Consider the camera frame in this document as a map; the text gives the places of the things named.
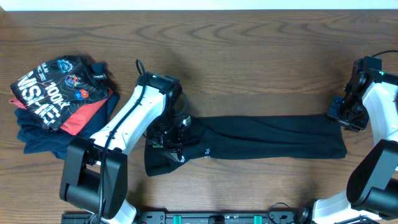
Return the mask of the black t-shirt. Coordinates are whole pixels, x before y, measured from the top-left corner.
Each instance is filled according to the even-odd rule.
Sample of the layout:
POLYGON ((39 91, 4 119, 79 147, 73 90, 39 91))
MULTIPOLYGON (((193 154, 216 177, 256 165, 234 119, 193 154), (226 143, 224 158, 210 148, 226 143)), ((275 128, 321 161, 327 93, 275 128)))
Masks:
POLYGON ((227 160, 292 157, 342 159, 347 149, 339 124, 324 114, 192 118, 180 161, 145 148, 149 177, 168 174, 201 157, 227 160))

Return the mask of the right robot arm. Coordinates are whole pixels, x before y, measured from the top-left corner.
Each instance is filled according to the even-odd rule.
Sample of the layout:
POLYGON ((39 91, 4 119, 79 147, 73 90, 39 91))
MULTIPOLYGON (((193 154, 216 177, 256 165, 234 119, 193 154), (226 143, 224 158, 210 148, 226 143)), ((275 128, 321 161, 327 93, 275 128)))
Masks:
POLYGON ((345 96, 334 97, 328 117, 359 132, 371 126, 374 147, 350 175, 346 190, 314 201, 302 223, 378 223, 397 218, 397 75, 378 54, 353 64, 345 96))

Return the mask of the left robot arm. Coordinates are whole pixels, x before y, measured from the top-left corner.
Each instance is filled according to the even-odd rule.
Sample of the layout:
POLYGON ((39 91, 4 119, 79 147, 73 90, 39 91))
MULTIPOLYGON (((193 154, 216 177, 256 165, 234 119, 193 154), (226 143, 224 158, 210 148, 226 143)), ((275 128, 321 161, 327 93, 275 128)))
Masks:
POLYGON ((144 136, 147 145, 175 162, 190 117, 174 111, 182 94, 178 79, 145 72, 119 113, 89 139, 76 137, 67 148, 60 198, 84 213, 66 213, 62 223, 134 223, 137 209, 127 199, 127 163, 144 136))

